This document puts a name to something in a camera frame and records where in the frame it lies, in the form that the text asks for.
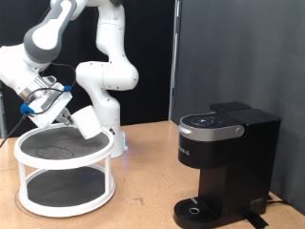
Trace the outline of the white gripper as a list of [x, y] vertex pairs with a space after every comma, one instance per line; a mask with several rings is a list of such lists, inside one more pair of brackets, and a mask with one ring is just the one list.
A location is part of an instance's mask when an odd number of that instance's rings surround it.
[[60, 83], [54, 83], [48, 90], [44, 90], [35, 95], [35, 98], [29, 105], [34, 110], [30, 120], [38, 128], [49, 127], [54, 120], [63, 123], [66, 126], [71, 125], [71, 113], [66, 108], [71, 100], [71, 93], [64, 91], [64, 86]]

